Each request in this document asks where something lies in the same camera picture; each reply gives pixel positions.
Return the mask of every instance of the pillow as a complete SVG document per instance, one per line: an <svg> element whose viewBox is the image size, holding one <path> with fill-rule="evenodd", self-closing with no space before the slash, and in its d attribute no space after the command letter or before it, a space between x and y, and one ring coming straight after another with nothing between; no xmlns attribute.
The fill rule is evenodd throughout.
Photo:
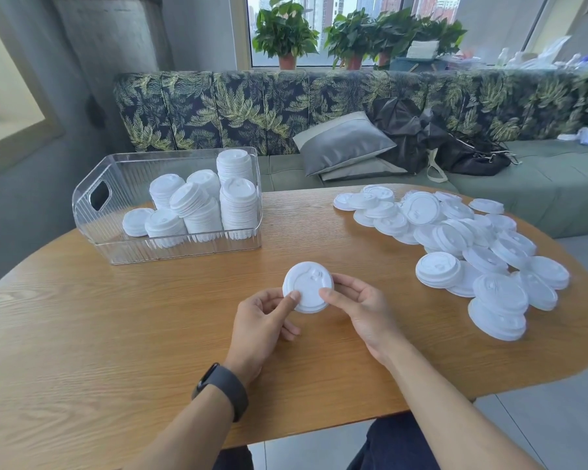
<svg viewBox="0 0 588 470"><path fill-rule="evenodd" d="M352 165L396 147L364 112L321 123L294 136L293 140L303 155L307 176Z"/></svg>
<svg viewBox="0 0 588 470"><path fill-rule="evenodd" d="M388 175L398 175L407 173L405 168L392 165L392 163L382 160L381 158L369 158L363 162L356 163L349 166L341 166L337 170L332 170L328 173L322 173L320 177L322 181L330 180L345 180L357 178L380 177Z"/></svg>

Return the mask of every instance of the black bag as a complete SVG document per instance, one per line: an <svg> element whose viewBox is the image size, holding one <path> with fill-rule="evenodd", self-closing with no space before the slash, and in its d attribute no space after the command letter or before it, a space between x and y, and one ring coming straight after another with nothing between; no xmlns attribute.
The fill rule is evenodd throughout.
<svg viewBox="0 0 588 470"><path fill-rule="evenodd" d="M437 149L451 137L432 123L436 117L430 109L421 112L410 99L383 98L372 103L370 121L386 134L396 147L379 158L415 175L428 165L430 149Z"/></svg>
<svg viewBox="0 0 588 470"><path fill-rule="evenodd" d="M445 172L491 177L512 163L510 151L494 141L460 140L451 136L441 145L436 163Z"/></svg>

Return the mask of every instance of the person's right hand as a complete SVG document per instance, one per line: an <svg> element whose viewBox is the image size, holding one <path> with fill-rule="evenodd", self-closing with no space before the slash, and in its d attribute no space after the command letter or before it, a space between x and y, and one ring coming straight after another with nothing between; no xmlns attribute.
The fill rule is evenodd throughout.
<svg viewBox="0 0 588 470"><path fill-rule="evenodd" d="M332 274L335 290L320 289L320 297L343 309L351 317L355 331L373 357L385 365L388 347L402 339L392 310L381 290L342 274Z"/></svg>

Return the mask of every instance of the sofa backrest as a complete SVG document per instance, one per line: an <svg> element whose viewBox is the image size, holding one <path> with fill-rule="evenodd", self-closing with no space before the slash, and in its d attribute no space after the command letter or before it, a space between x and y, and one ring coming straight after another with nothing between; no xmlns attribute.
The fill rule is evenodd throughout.
<svg viewBox="0 0 588 470"><path fill-rule="evenodd" d="M122 74L120 113L137 151L251 146L298 153L292 137L377 98L437 106L447 130L498 141L588 126L588 76L565 71L231 71Z"/></svg>

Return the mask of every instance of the tile grout line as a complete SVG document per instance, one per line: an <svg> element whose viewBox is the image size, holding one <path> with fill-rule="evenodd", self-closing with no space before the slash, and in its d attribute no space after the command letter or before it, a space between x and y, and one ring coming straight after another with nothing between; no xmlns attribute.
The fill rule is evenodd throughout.
<svg viewBox="0 0 588 470"><path fill-rule="evenodd" d="M505 405L501 402L501 400L498 397L498 394L495 394L497 401L501 404L501 406L503 407L503 409L505 410L505 413L507 415L510 416L510 419L512 419L512 422L514 423L514 425L516 426L516 428L518 429L518 431L521 433L521 435L525 438L525 440L527 441L527 443L529 444L529 446L532 448L533 452L538 456L538 459L540 460L540 463L542 464L543 467L545 467L547 470L549 470L549 467L547 466L547 464L542 460L542 457L540 457L540 454L538 453L538 451L536 449L533 448L533 445L531 444L531 442L529 441L529 439L527 439L527 436L525 435L525 432L523 432L523 430L520 428L520 426L516 423L516 421L514 420L514 418L512 417L512 415L510 414L510 412L507 410L507 408L505 407Z"/></svg>

